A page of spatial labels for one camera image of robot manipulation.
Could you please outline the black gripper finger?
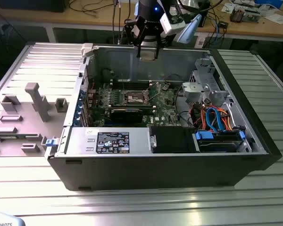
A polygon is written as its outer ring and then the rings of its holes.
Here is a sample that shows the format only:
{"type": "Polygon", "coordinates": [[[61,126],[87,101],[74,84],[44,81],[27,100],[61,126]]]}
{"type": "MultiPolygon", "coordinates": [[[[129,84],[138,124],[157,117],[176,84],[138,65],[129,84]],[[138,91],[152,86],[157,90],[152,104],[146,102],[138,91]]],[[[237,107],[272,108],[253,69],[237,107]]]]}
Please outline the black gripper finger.
{"type": "Polygon", "coordinates": [[[129,45],[134,45],[137,47],[137,57],[140,57],[141,53],[141,41],[140,41],[140,31],[141,31],[141,19],[125,19],[124,30],[129,45]]]}
{"type": "Polygon", "coordinates": [[[164,29],[161,25],[155,26],[155,37],[156,37],[156,52],[155,59],[158,58],[159,50],[161,48],[169,47],[172,43],[172,36],[165,35],[165,37],[161,37],[161,34],[164,33],[164,29]]]}

